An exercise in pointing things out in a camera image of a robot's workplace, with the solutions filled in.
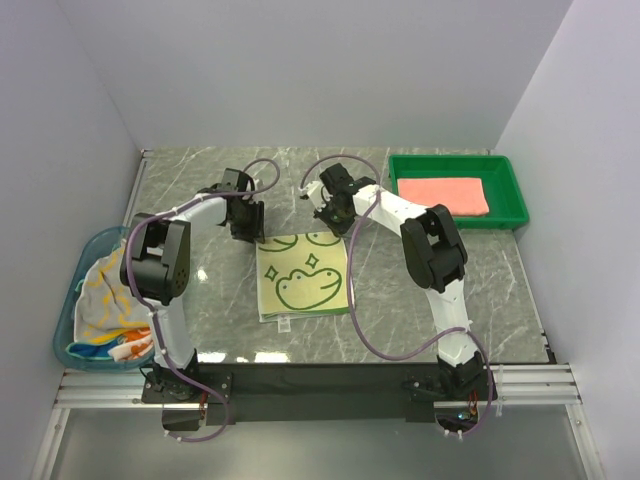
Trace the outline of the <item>yellow green patterned towel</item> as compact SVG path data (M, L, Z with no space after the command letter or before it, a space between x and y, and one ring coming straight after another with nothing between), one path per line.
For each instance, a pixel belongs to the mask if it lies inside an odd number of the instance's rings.
M256 246L260 321L347 313L346 267L345 242L331 232L266 238Z

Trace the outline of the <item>salmon pink towel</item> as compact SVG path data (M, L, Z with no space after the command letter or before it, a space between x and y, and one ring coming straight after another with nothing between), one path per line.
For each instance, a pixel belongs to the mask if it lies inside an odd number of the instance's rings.
M441 204L453 216L479 217L490 212L480 178L400 178L397 189L407 201L426 207Z

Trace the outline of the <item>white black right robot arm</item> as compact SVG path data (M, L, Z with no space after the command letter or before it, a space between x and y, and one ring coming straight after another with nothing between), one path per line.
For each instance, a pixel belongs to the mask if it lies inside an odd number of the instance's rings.
M356 318L352 323L362 343L388 361L409 360L431 345L437 346L438 374L432 386L416 381L413 389L435 400L468 400L491 382L488 360L471 332L464 299L468 255L449 210L425 207L405 200L379 185L379 179L354 179L340 164L325 169L315 181L301 180L301 197L312 202L314 217L336 236L351 234L347 277L359 230L369 219L399 236L409 276L425 290L436 336L409 354L390 355L376 350Z

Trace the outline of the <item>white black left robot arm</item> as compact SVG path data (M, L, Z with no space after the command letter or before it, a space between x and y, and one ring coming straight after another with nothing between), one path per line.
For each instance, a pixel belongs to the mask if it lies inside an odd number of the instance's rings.
M265 241L265 189L245 170L227 168L222 180L165 212L134 216L120 279L147 308L154 359L147 386L180 402L208 387L199 375L197 350L186 329L183 296L190 279L191 238L228 227L233 239Z

